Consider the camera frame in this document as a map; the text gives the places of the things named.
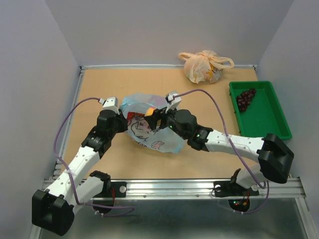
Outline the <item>yellow round fruit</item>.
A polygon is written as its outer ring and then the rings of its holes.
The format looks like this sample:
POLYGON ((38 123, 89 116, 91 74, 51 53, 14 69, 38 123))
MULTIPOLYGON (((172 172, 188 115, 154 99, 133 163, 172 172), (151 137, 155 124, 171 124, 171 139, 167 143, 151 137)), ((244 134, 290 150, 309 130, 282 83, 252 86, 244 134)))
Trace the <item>yellow round fruit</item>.
POLYGON ((147 111, 146 111, 146 113, 145 113, 145 116, 146 116, 146 117, 152 116, 153 113, 154 113, 154 110, 155 110, 154 107, 148 108, 147 111))

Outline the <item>red green dragon fruit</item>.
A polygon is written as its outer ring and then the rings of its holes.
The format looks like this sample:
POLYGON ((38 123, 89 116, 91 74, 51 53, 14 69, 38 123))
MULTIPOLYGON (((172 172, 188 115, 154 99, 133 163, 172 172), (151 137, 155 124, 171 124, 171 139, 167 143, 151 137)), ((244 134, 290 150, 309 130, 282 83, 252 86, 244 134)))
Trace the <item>red green dragon fruit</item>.
POLYGON ((133 119, 134 117, 135 117, 135 112, 128 112, 128 114, 127 114, 127 120, 131 120, 131 119, 133 119))

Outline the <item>blue printed plastic bag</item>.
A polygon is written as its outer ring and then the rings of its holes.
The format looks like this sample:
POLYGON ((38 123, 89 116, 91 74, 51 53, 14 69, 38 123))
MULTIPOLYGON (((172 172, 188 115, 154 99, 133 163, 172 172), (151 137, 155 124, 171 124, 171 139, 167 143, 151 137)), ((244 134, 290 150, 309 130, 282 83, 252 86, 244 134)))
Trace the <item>blue printed plastic bag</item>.
POLYGON ((162 96, 136 93, 123 98, 120 109, 127 119, 128 112, 135 112, 135 117, 128 120, 127 134, 138 144, 163 153, 179 153, 185 141, 171 129, 151 130, 144 119, 148 108, 162 109, 168 106, 162 96))

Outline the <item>dark red grape bunch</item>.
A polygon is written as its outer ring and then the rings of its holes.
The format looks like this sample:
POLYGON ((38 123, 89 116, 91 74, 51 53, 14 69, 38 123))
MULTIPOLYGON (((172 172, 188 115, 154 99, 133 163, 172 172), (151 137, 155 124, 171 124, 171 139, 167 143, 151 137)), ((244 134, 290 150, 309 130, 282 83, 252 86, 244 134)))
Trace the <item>dark red grape bunch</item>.
POLYGON ((256 95, 256 89, 251 88, 249 90, 243 91, 240 95, 236 97, 237 107, 239 112, 245 112, 247 108, 250 106, 253 98, 256 95))

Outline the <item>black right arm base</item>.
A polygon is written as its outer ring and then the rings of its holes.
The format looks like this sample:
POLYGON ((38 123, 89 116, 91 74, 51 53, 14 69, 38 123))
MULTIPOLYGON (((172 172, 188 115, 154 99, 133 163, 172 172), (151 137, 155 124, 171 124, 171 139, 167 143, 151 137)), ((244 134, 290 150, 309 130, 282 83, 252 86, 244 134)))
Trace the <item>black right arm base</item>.
POLYGON ((259 190, 245 189, 242 186, 227 180, 214 181, 211 196, 216 198, 229 198, 228 204, 232 210, 245 214, 250 209, 250 198, 259 196, 259 190))

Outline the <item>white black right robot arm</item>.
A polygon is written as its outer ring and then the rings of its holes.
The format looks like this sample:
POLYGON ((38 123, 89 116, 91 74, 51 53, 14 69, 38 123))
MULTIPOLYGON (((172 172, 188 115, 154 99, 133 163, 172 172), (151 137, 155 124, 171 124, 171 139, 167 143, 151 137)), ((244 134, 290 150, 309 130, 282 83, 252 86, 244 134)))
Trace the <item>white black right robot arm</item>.
POLYGON ((170 129, 198 151, 234 154, 240 160, 248 158, 256 165, 235 171, 229 182, 234 194, 241 194, 252 186, 270 181, 285 184, 288 180, 294 153, 275 134, 265 137, 243 137, 221 133, 201 126, 188 110, 149 108, 144 116, 151 129, 170 129))

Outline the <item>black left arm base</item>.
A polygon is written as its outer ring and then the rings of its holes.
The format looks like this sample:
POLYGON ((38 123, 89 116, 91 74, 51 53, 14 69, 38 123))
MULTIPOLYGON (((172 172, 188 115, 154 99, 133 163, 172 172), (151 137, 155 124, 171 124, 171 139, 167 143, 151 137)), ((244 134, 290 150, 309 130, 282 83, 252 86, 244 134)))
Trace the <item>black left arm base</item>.
POLYGON ((113 207, 117 198, 126 197, 127 183, 124 181, 111 182, 111 186, 108 189, 96 195, 93 199, 93 204, 113 207))

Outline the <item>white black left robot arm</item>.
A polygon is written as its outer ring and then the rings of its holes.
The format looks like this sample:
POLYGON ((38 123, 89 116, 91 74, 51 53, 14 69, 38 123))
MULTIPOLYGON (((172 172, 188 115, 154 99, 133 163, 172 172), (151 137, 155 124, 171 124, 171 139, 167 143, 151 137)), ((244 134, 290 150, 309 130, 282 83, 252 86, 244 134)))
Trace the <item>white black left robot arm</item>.
POLYGON ((63 173, 45 190, 33 194, 33 225, 63 236, 72 226, 77 212, 91 205, 93 197, 114 194, 107 173, 94 171, 87 179, 84 176, 110 148, 114 136, 126 130, 127 120, 121 110, 100 111, 96 126, 63 173))

